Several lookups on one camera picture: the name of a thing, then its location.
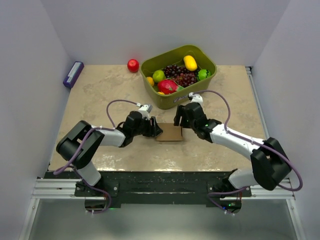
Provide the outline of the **brown cardboard paper box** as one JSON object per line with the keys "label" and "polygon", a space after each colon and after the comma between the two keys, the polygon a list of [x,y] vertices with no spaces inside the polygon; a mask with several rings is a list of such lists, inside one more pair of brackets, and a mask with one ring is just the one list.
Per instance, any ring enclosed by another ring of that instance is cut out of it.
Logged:
{"label": "brown cardboard paper box", "polygon": [[155,138],[158,142],[181,142],[183,132],[181,126],[175,126],[173,123],[159,123],[162,133]]}

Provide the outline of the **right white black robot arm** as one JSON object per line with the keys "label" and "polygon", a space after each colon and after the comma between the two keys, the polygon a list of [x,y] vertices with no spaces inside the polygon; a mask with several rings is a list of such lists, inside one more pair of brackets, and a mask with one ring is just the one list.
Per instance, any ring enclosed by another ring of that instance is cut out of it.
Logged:
{"label": "right white black robot arm", "polygon": [[235,196],[242,188],[259,185],[272,191],[291,172],[292,167],[280,143],[270,137],[254,138],[226,129],[222,122],[209,119],[197,102],[178,105],[174,125],[193,132],[202,140],[224,146],[251,162],[248,169],[234,169],[214,189],[227,196]]}

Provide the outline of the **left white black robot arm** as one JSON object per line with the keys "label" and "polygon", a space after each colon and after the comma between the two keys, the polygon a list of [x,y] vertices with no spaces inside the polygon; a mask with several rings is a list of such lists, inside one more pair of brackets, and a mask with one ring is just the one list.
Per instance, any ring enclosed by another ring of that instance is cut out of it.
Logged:
{"label": "left white black robot arm", "polygon": [[67,161],[66,165],[55,170],[59,175],[66,168],[73,167],[87,182],[86,191],[99,196],[104,190],[102,176],[94,166],[92,158],[100,146],[124,148],[136,136],[155,138],[163,133],[154,116],[144,116],[139,111],[131,111],[126,120],[115,129],[93,127],[88,122],[79,121],[57,144],[56,152]]}

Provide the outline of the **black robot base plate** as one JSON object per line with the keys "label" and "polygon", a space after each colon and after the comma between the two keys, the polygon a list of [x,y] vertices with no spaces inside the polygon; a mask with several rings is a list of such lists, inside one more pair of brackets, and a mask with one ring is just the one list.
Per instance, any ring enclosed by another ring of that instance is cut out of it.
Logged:
{"label": "black robot base plate", "polygon": [[71,180],[74,196],[85,199],[88,211],[101,211],[106,206],[120,208],[124,204],[150,205],[205,205],[220,204],[224,210],[236,213],[241,209],[242,197],[250,197],[246,187],[235,192],[227,184],[229,172],[155,172],[155,171],[102,171],[97,185],[88,187],[73,171],[54,175],[49,180]]}

